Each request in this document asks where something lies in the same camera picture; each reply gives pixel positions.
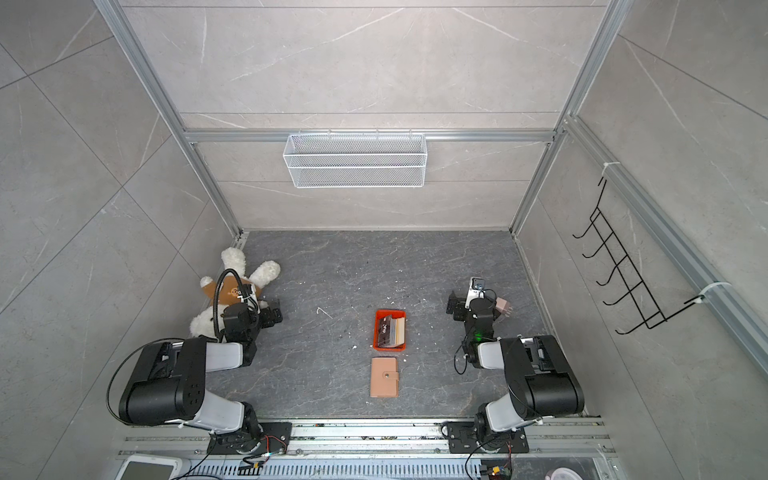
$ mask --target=aluminum frame rail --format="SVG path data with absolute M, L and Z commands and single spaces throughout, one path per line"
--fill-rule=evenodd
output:
M 554 139 L 554 130 L 542 128 L 517 129 L 435 129 L 435 128 L 379 128 L 379 129 L 206 129 L 187 130 L 184 137 L 192 143 L 197 142 L 285 142 L 289 135 L 295 134 L 420 134 L 427 141 L 544 141 Z
M 114 33 L 115 39 L 128 57 L 128 62 L 136 71 L 136 75 L 144 85 L 144 89 L 160 112 L 161 117 L 168 125 L 170 133 L 179 144 L 181 151 L 192 166 L 197 178 L 200 179 L 203 187 L 208 192 L 208 196 L 213 201 L 216 210 L 219 211 L 219 215 L 221 215 L 232 236 L 237 237 L 242 229 L 237 223 L 229 204 L 224 199 L 224 195 L 219 190 L 216 179 L 208 170 L 202 157 L 197 153 L 194 146 L 184 138 L 184 126 L 181 123 L 177 110 L 147 59 L 147 54 L 141 47 L 141 43 L 139 43 L 133 28 L 131 28 L 131 24 L 128 22 L 123 9 L 117 0 L 94 0 L 94 3 L 101 16 L 104 17 L 104 21 L 107 22 L 112 33 Z
M 584 99 L 587 97 L 595 77 L 598 76 L 600 67 L 603 65 L 603 61 L 605 61 L 605 57 L 608 55 L 608 51 L 611 49 L 611 45 L 613 45 L 619 28 L 624 23 L 624 19 L 627 17 L 633 2 L 634 0 L 612 0 L 608 4 L 603 21 L 598 28 L 598 33 L 592 41 L 589 53 L 587 53 L 584 64 L 581 66 L 581 71 L 578 77 L 576 77 L 576 82 L 571 89 L 571 93 L 568 95 L 563 111 L 560 113 L 560 118 L 554 128 L 554 140 L 544 150 L 541 161 L 539 161 L 531 182 L 528 184 L 528 189 L 525 191 L 523 200 L 520 202 L 515 218 L 512 220 L 512 225 L 509 227 L 509 231 L 513 235 L 520 233 L 523 223 L 531 212 L 533 203 L 536 201 L 541 185 L 544 184 L 544 180 L 550 168 L 552 168 L 554 158 L 557 156 L 563 142 L 563 127 L 566 116 L 577 114 L 581 104 L 584 103 Z
M 472 422 L 454 418 L 377 419 L 260 419 L 292 422 L 288 445 L 290 458 L 466 458 L 451 454 L 441 431 L 443 422 Z M 525 428 L 531 457 L 615 458 L 617 453 L 600 418 L 545 419 L 543 425 Z M 152 453 L 182 458 L 200 455 L 208 435 L 196 429 L 173 426 L 130 427 L 119 456 Z M 504 458 L 505 452 L 478 454 L 479 458 Z

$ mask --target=gray tile wall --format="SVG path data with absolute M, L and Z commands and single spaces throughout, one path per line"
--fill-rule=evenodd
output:
M 434 142 L 420 188 L 297 189 L 281 143 L 198 149 L 247 229 L 506 230 L 542 143 Z
M 230 127 L 554 127 L 604 12 L 540 0 L 148 3 L 126 15 L 179 111 Z
M 765 2 L 638 0 L 581 116 L 768 319 L 766 21 Z M 762 478 L 768 383 L 706 307 L 656 329 L 615 333 L 641 318 L 628 298 L 602 303 L 621 296 L 621 280 L 597 285 L 612 268 L 607 253 L 585 259 L 600 240 L 594 232 L 572 236 L 588 225 L 599 177 L 600 168 L 568 142 L 521 235 L 566 354 L 589 379 L 588 395 L 600 402 L 636 390 L 643 403 L 598 405 L 593 413 L 612 428 L 631 478 Z M 665 313 L 696 294 L 610 186 L 601 206 Z M 560 260 L 551 258 L 550 243 L 565 248 Z M 652 311 L 647 293 L 638 299 Z M 578 321 L 588 328 L 575 333 L 571 324 L 584 308 Z M 616 362 L 623 368 L 605 366 Z M 591 381 L 596 372 L 602 383 Z M 627 379 L 634 385 L 624 386 Z M 638 433 L 649 425 L 657 434 Z M 623 440 L 632 435 L 632 443 Z
M 0 44 L 0 478 L 109 478 L 116 362 L 232 239 L 90 1 L 6 2 Z
M 588 0 L 127 0 L 190 128 L 552 128 Z M 201 144 L 247 229 L 508 228 L 541 144 L 430 144 L 418 189 L 297 190 L 278 144 Z

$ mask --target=white plush toy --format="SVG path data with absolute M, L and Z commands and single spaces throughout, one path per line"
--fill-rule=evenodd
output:
M 277 262 L 268 260 L 259 268 L 253 271 L 250 276 L 245 276 L 245 253 L 242 250 L 231 247 L 221 252 L 221 260 L 224 262 L 224 269 L 231 268 L 240 275 L 240 279 L 243 283 L 252 283 L 256 288 L 256 296 L 261 294 L 261 290 L 267 286 L 272 280 L 275 280 L 280 275 L 280 265 Z M 200 279 L 200 288 L 208 295 L 208 298 L 213 301 L 214 290 L 216 289 L 216 282 L 209 276 L 204 276 Z M 230 273 L 224 277 L 224 282 L 219 293 L 219 315 L 235 302 L 239 302 L 237 298 L 237 281 Z M 261 308 L 266 308 L 267 304 L 264 301 L 260 301 Z M 219 328 L 223 329 L 221 321 L 219 321 Z M 194 317 L 190 323 L 190 333 L 192 336 L 209 336 L 210 338 L 216 338 L 214 333 L 214 307 L 209 306 L 203 312 Z

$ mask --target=white wire mesh basket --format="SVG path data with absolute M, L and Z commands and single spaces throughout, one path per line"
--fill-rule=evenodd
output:
M 283 158 L 297 188 L 422 187 L 423 134 L 293 134 Z

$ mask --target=red plastic basket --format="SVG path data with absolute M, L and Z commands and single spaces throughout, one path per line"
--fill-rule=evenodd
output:
M 406 349 L 405 342 L 403 342 L 401 346 L 396 346 L 391 349 L 385 349 L 377 346 L 379 345 L 379 322 L 381 322 L 382 318 L 385 318 L 388 315 L 392 315 L 392 318 L 405 318 L 406 312 L 403 310 L 377 310 L 376 311 L 376 321 L 373 324 L 373 349 L 379 350 L 380 352 L 401 352 Z

